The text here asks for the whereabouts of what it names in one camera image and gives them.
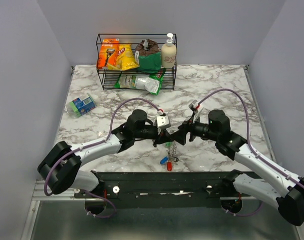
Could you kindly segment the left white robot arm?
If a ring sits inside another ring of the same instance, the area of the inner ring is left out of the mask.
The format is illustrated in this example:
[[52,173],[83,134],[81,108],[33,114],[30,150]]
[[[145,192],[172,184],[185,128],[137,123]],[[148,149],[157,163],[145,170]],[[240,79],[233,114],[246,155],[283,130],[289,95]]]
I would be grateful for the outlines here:
[[77,145],[60,141],[37,168],[45,180],[45,194],[58,195],[69,188],[77,188],[85,190],[93,198],[100,196],[103,186],[98,175],[93,171],[81,171],[81,166],[98,158],[123,152],[132,147],[136,140],[150,139],[154,146],[167,142],[169,134],[166,129],[170,125],[168,116],[163,112],[152,122],[145,111],[136,109],[107,138]]

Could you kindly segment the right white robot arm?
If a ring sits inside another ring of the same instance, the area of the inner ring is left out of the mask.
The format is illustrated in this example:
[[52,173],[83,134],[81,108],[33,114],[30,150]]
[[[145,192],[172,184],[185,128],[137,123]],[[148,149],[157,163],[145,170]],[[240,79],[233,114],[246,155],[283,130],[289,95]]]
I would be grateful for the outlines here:
[[221,154],[261,177],[255,180],[238,173],[222,182],[224,194],[233,196],[240,192],[253,196],[275,207],[290,224],[301,226],[304,223],[304,177],[281,167],[252,147],[249,140],[231,131],[230,120],[222,110],[210,111],[208,123],[190,117],[173,133],[172,139],[185,145],[187,134],[190,141],[196,137],[214,141]]

